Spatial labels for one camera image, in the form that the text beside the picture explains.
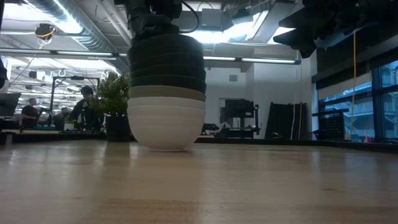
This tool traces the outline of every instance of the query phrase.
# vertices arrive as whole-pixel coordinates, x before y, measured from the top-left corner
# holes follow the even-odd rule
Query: stacked bowls
[[[128,116],[138,142],[152,151],[182,151],[205,121],[206,72],[201,44],[159,35],[129,51]]]

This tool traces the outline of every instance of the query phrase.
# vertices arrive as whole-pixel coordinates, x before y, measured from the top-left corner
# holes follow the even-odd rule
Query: computer monitor
[[[13,116],[20,93],[0,93],[0,116]]]
[[[254,102],[249,100],[225,100],[226,118],[254,118]]]

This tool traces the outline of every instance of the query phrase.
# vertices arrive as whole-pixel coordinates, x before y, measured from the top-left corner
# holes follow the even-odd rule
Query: potted plant
[[[125,76],[110,73],[102,80],[90,106],[106,115],[106,135],[111,142],[130,141],[130,127],[127,118],[129,80]]]

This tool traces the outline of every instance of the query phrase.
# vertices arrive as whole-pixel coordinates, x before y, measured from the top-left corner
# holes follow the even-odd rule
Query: green plant
[[[90,100],[90,107],[98,113],[111,116],[127,114],[128,91],[128,78],[110,73],[108,78],[99,84],[96,95]]]

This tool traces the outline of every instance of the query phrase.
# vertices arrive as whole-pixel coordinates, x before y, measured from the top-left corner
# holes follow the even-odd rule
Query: man
[[[90,108],[90,99],[94,95],[94,91],[89,86],[84,86],[80,93],[83,99],[80,100],[73,111],[70,113],[70,120],[77,120],[81,115],[85,129],[100,130],[103,121],[103,116],[99,116],[92,108]]]
[[[22,125],[24,127],[33,128],[37,124],[37,117],[39,113],[33,107],[37,104],[35,98],[29,99],[29,105],[26,105],[22,109]]]
[[[55,129],[59,131],[63,131],[63,126],[65,125],[65,121],[69,120],[69,112],[68,108],[62,108],[61,113],[56,114],[54,116],[54,125]]]

